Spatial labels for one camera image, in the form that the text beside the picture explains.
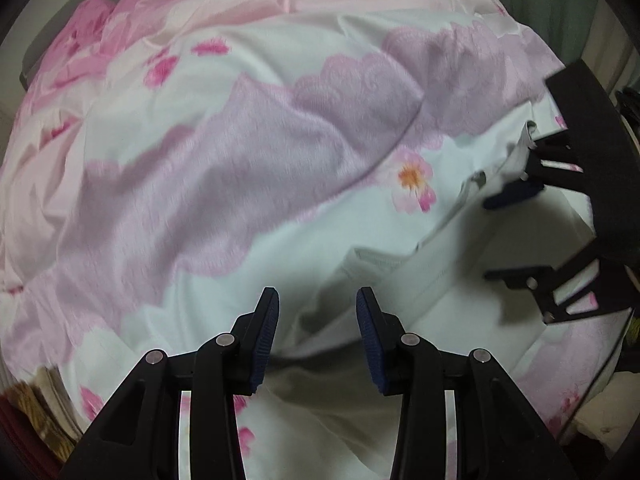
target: purple fabric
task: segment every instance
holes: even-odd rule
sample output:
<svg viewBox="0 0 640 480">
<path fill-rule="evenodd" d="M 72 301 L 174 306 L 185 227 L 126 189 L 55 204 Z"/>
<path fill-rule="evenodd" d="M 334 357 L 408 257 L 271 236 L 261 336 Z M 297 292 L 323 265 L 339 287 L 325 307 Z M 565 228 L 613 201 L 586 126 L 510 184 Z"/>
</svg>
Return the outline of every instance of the purple fabric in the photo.
<svg viewBox="0 0 640 480">
<path fill-rule="evenodd" d="M 56 265 L 27 284 L 2 338 L 10 368 L 67 361 L 95 326 L 158 305 L 179 270 L 237 268 L 259 233 L 366 181 L 399 144 L 479 135 L 542 97 L 560 68 L 533 33 L 401 27 L 382 52 L 333 56 L 291 88 L 240 76 L 221 112 L 126 166 L 92 161 Z"/>
</svg>

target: round metal bolt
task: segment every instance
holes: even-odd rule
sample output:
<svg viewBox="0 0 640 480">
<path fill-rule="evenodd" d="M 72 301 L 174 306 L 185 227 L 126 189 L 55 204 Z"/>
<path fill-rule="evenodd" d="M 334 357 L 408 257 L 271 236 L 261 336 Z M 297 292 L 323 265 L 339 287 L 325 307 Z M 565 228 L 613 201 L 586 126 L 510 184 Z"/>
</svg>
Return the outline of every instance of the round metal bolt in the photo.
<svg viewBox="0 0 640 480">
<path fill-rule="evenodd" d="M 164 358 L 164 355 L 162 355 L 161 351 L 152 350 L 151 352 L 146 354 L 145 361 L 150 365 L 155 365 L 155 364 L 158 364 L 160 361 L 162 361 L 163 358 Z"/>
<path fill-rule="evenodd" d="M 481 363 L 485 363 L 491 360 L 491 354 L 484 348 L 479 348 L 474 350 L 474 359 L 476 361 L 480 361 Z"/>
<path fill-rule="evenodd" d="M 420 336 L 407 332 L 406 334 L 402 334 L 400 341 L 407 346 L 416 346 L 420 342 Z"/>
<path fill-rule="evenodd" d="M 219 346 L 229 346 L 233 344 L 235 340 L 236 338 L 233 336 L 233 334 L 220 334 L 216 338 L 216 343 Z"/>
</svg>

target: orange flower center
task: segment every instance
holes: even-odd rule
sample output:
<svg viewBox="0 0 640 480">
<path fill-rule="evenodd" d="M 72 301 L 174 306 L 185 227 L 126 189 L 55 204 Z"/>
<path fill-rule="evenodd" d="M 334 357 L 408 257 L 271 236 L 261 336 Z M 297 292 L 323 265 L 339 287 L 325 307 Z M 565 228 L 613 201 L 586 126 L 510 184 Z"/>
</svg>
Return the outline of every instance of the orange flower center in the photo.
<svg viewBox="0 0 640 480">
<path fill-rule="evenodd" d="M 419 189 L 424 186 L 424 177 L 420 168 L 414 165 L 405 165 L 402 167 L 400 173 L 398 173 L 398 179 L 402 187 L 407 187 L 409 190 Z"/>
</svg>

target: bed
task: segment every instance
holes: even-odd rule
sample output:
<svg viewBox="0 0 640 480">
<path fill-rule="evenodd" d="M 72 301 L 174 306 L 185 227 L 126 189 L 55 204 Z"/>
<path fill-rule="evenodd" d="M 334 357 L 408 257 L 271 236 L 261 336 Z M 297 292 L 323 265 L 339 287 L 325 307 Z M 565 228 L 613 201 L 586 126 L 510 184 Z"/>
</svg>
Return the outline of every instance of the bed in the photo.
<svg viewBox="0 0 640 480">
<path fill-rule="evenodd" d="M 558 435 L 629 313 L 545 326 L 480 276 L 563 261 L 588 202 L 469 211 L 522 170 L 528 121 L 564 128 L 561 67 L 499 0 L 70 0 L 24 54 L 0 174 L 4 361 L 57 367 L 86 428 L 141 355 L 197 349 L 274 286 L 274 368 L 236 403 L 248 475 L 386 478 L 399 406 L 339 336 L 372 285 L 439 348 L 488 348 Z"/>
</svg>

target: red fabric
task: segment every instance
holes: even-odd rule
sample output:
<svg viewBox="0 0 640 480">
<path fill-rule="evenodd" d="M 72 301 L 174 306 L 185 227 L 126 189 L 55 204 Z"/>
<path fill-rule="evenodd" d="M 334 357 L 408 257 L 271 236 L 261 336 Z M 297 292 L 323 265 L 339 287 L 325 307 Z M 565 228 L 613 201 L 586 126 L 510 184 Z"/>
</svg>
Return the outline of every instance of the red fabric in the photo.
<svg viewBox="0 0 640 480">
<path fill-rule="evenodd" d="M 14 444 L 15 452 L 38 480 L 55 480 L 62 464 L 45 446 L 23 412 L 0 397 L 0 426 Z"/>
</svg>

